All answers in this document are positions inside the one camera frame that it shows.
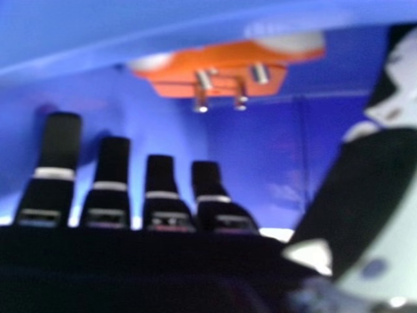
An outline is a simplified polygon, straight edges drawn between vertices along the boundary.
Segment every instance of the orange object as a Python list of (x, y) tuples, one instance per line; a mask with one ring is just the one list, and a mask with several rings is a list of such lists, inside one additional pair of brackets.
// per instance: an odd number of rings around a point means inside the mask
[[(196, 75), (199, 71), (205, 71), (209, 76), (210, 86), (205, 89), (208, 97), (235, 96), (240, 83), (248, 96), (267, 96), (279, 91), (288, 64), (317, 59), (323, 55), (322, 46), (288, 52), (245, 41), (179, 51), (163, 67), (154, 70), (133, 67), (132, 70), (137, 76), (149, 80), (162, 97), (194, 97), (195, 85), (201, 83)], [(267, 68), (267, 82), (254, 80), (254, 64), (262, 64)]]

